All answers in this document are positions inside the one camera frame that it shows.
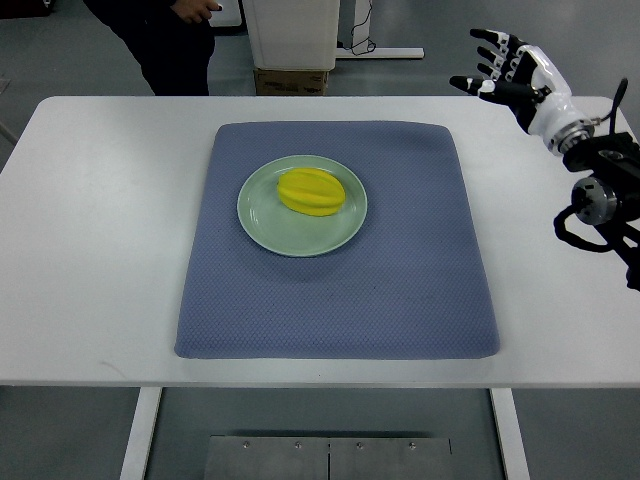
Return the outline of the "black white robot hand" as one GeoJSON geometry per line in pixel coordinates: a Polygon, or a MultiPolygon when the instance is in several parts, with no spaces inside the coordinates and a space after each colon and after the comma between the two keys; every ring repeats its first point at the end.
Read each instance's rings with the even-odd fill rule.
{"type": "Polygon", "coordinates": [[[453,76],[451,86],[508,107],[520,128],[555,155],[594,136],[594,122],[574,105],[571,88],[540,47],[490,29],[472,29],[470,35],[490,44],[477,48],[480,74],[453,76]]]}

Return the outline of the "person's bare hand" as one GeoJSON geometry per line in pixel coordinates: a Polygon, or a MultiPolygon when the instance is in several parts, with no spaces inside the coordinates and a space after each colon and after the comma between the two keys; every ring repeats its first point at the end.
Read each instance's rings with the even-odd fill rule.
{"type": "Polygon", "coordinates": [[[214,0],[175,0],[171,10],[185,23],[208,22],[223,6],[214,0]]]}

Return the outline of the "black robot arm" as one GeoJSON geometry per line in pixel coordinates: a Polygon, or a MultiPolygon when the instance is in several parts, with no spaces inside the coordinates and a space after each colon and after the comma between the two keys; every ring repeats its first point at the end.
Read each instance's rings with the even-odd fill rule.
{"type": "Polygon", "coordinates": [[[591,127],[574,129],[559,144],[568,171],[589,170],[591,174],[574,184],[570,204],[555,217],[553,227],[556,237],[574,248],[615,252],[627,265],[627,287],[637,290],[639,246],[630,246],[626,241],[639,241],[639,230],[631,225],[639,218],[639,144],[631,134],[616,131],[618,108],[627,87],[628,80],[624,78],[605,116],[609,122],[606,135],[595,136],[591,127]],[[566,220],[571,216],[594,227],[604,242],[596,244],[569,231],[566,220]]]}

